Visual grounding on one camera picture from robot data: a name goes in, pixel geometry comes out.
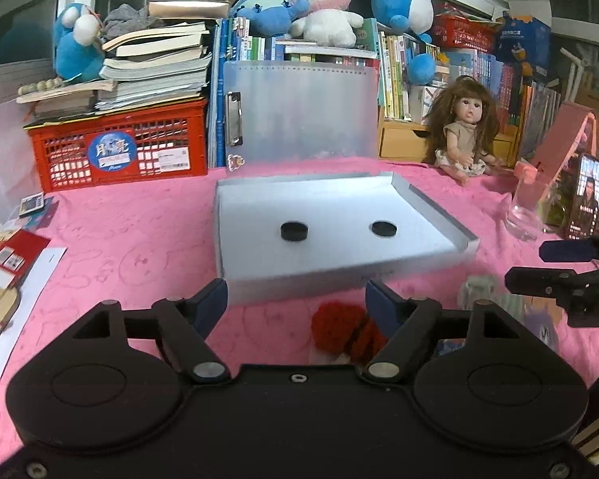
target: white paper sheet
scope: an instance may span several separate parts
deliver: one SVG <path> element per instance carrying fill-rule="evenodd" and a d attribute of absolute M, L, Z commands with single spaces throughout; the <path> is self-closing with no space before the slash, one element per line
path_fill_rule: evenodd
<path fill-rule="evenodd" d="M 9 326 L 0 335 L 0 378 L 7 362 L 11 356 L 11 351 L 16 347 L 16 342 L 24 325 L 35 306 L 38 297 L 42 293 L 46 282 L 51 278 L 51 274 L 58 266 L 61 257 L 66 248 L 45 248 L 27 275 L 27 278 L 20 286 L 20 305 L 11 317 Z"/>

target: metal clip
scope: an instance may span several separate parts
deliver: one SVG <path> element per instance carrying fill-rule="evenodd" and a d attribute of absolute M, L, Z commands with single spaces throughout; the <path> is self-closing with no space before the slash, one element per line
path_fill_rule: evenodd
<path fill-rule="evenodd" d="M 242 97 L 240 92 L 228 92 L 226 106 L 226 145 L 242 145 Z"/>

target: drawer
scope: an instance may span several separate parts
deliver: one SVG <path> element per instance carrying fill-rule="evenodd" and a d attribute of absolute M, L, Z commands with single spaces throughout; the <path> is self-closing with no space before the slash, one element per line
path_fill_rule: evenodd
<path fill-rule="evenodd" d="M 407 126 L 385 126 L 379 155 L 381 158 L 422 162 L 426 158 L 428 131 Z"/>

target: red plastic basket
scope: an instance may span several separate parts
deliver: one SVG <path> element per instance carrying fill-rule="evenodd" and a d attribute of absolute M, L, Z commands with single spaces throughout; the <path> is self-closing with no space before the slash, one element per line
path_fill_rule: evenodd
<path fill-rule="evenodd" d="M 45 193 L 206 174 L 205 101 L 29 130 Z"/>
<path fill-rule="evenodd" d="M 461 16 L 438 14 L 431 32 L 433 43 L 442 48 L 474 48 L 486 54 L 495 48 L 495 31 Z"/>

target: pink bunny plush toy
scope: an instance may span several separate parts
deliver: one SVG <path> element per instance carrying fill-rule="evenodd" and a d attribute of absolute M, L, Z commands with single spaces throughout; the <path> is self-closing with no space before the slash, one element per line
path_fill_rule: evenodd
<path fill-rule="evenodd" d="M 354 12 L 346 12 L 351 0 L 308 0 L 310 14 L 291 25 L 291 36 L 304 37 L 320 46 L 355 46 L 353 28 L 363 25 L 364 19 Z"/>

